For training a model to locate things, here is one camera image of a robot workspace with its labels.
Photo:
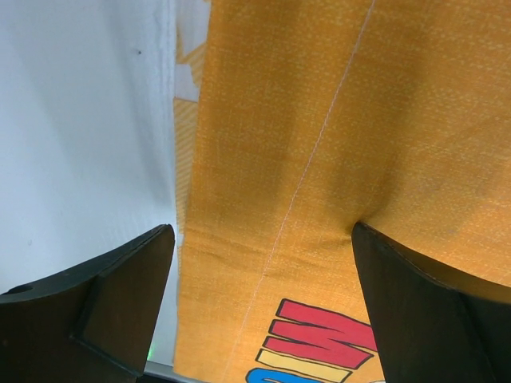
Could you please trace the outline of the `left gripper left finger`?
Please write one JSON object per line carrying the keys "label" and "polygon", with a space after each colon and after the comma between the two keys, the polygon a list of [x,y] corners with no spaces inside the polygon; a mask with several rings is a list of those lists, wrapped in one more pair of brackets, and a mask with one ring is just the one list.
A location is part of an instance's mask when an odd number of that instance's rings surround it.
{"label": "left gripper left finger", "polygon": [[135,382],[143,376],[172,263],[163,224],[1,295],[3,382]]}

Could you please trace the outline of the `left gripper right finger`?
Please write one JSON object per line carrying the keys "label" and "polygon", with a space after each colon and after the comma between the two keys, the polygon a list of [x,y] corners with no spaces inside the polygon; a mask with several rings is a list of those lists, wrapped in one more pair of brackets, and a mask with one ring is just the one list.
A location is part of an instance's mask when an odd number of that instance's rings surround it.
{"label": "left gripper right finger", "polygon": [[510,289],[365,223],[351,242],[388,382],[508,382]]}

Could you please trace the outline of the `orange cartoon mouse placemat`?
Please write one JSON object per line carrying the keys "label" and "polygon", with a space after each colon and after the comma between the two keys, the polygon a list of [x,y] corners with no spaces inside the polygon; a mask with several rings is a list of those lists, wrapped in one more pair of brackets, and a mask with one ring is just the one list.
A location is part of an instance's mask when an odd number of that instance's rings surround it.
{"label": "orange cartoon mouse placemat", "polygon": [[211,6],[174,368],[381,380],[357,222],[510,282],[510,4]]}

